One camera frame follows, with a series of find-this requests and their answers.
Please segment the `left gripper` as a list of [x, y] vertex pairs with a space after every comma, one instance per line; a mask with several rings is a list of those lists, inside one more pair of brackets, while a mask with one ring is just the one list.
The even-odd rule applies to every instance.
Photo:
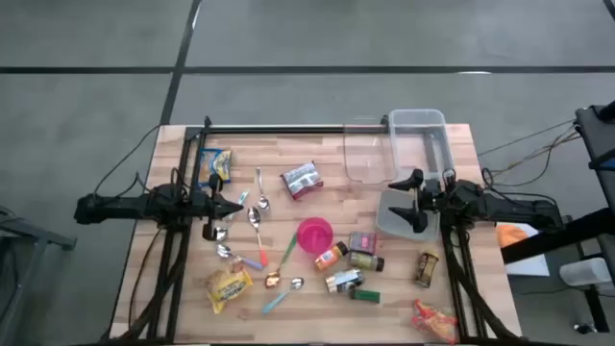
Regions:
[[222, 178], [218, 174], [212, 174], [207, 181], [209, 192], [204, 191], [198, 186], [192, 190], [192, 205], [198, 210], [200, 218], [206, 217], [208, 220], [202, 230], [202, 238], [205, 240], [217, 239], [217, 231], [214, 227], [216, 203], [223, 206], [216, 209], [217, 219], [224, 219], [231, 214], [243, 210], [242, 205], [228, 201], [224, 196], [219, 195], [222, 187]]

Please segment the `spoon with orange handle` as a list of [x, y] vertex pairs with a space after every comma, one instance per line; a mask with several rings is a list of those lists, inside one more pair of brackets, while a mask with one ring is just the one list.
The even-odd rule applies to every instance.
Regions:
[[265, 249], [263, 248], [262, 240], [261, 240], [261, 236], [260, 236], [260, 230], [259, 230], [259, 226], [260, 226], [260, 213], [259, 213], [258, 209], [255, 208], [255, 207], [248, 208], [247, 217], [248, 217], [248, 220], [249, 220], [250, 224], [255, 229], [255, 232], [256, 232], [256, 235], [257, 235], [260, 263], [263, 266], [267, 266], [268, 263], [269, 263], [269, 260], [268, 260], [268, 257], [266, 255]]

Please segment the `pink lidded jar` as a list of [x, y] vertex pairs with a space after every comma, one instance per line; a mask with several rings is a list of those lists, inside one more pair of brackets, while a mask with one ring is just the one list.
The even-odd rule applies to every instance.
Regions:
[[376, 253], [376, 244], [377, 236], [374, 233], [350, 233], [349, 250], [351, 252], [374, 255]]

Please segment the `brown jar yellow lid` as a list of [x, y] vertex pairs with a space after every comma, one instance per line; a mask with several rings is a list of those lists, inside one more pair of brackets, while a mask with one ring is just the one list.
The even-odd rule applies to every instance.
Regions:
[[429, 288], [433, 271], [438, 261], [439, 257], [434, 252], [423, 252], [417, 261], [414, 281], [422, 287]]

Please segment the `green lidded spice jar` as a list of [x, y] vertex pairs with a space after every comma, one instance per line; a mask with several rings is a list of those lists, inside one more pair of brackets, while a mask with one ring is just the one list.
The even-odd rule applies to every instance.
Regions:
[[349, 257], [349, 264], [359, 269], [382, 272], [385, 261], [377, 256], [352, 252]]

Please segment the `wooden spoon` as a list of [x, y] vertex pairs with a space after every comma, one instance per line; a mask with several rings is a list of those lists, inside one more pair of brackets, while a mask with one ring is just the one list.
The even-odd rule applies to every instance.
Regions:
[[273, 287], [275, 287], [279, 283], [280, 277], [281, 277], [282, 268], [286, 264], [288, 258], [290, 257], [292, 251], [294, 250], [294, 248], [295, 248], [295, 246], [297, 244], [297, 237], [298, 237], [298, 234], [295, 233], [294, 236], [291, 238], [289, 244], [287, 245], [287, 247], [286, 247], [286, 249], [284, 251], [283, 257], [280, 260], [280, 263], [279, 263], [277, 269], [275, 271], [273, 271], [273, 272], [270, 272], [266, 276], [265, 283], [264, 283], [266, 288], [273, 288]]

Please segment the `orange spice bottle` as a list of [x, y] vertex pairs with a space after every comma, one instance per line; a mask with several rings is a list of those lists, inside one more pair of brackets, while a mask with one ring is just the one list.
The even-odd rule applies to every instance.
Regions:
[[315, 266], [320, 271], [328, 269], [343, 259], [348, 252], [346, 244], [343, 241], [339, 241], [316, 258]]

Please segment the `green black spice box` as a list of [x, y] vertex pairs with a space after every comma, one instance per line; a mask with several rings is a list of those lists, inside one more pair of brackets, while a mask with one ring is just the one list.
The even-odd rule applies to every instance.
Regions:
[[349, 291], [349, 296], [352, 300], [379, 304], [381, 302], [381, 294], [378, 291], [364, 290], [353, 287]]

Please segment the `furikake jar beige lid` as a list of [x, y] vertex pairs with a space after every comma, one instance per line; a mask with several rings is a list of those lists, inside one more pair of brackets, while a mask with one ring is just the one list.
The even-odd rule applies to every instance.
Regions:
[[364, 278], [359, 269], [340, 271], [325, 279], [329, 293], [346, 292], [353, 287], [362, 285], [363, 282]]

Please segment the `orange red snack packet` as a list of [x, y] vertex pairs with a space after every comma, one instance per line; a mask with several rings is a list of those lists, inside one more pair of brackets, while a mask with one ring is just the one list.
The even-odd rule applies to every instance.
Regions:
[[419, 332], [435, 336], [450, 345], [457, 342], [455, 317], [424, 304], [421, 300], [413, 301], [413, 311], [411, 325]]

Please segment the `deep clear plastic bin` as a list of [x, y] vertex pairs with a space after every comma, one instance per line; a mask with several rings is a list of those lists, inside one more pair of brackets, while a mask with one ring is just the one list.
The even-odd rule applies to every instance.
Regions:
[[396, 181], [421, 169], [426, 179], [440, 179], [454, 169], [444, 114], [435, 109], [399, 109], [388, 115]]

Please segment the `pink plastic bowl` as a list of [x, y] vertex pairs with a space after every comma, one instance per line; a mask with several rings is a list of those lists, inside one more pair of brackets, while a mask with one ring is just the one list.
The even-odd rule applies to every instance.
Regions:
[[304, 251], [319, 255], [332, 244], [332, 226], [324, 218], [310, 217], [299, 224], [297, 237], [299, 245]]

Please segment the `orange object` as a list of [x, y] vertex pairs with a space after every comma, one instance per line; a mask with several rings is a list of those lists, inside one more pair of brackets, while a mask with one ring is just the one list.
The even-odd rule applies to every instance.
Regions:
[[496, 231], [501, 248], [505, 248], [529, 237], [523, 229], [515, 225], [499, 224], [496, 227]]

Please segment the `white paper sheet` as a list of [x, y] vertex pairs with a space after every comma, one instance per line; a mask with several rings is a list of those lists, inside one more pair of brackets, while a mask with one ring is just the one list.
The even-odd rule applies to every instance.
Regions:
[[[523, 229], [529, 237], [537, 235], [538, 231], [527, 224], [499, 222], [499, 224], [515, 225]], [[549, 277], [550, 271], [544, 255], [537, 255], [528, 259], [512, 262], [505, 266], [506, 273], [512, 276]]]

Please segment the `black diagonal beam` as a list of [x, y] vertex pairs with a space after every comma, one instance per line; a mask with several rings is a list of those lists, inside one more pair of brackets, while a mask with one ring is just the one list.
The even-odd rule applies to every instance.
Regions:
[[502, 249], [505, 264], [542, 255], [552, 250], [581, 243], [599, 235], [615, 235], [615, 213], [604, 208], [568, 223], [563, 230], [543, 232]]

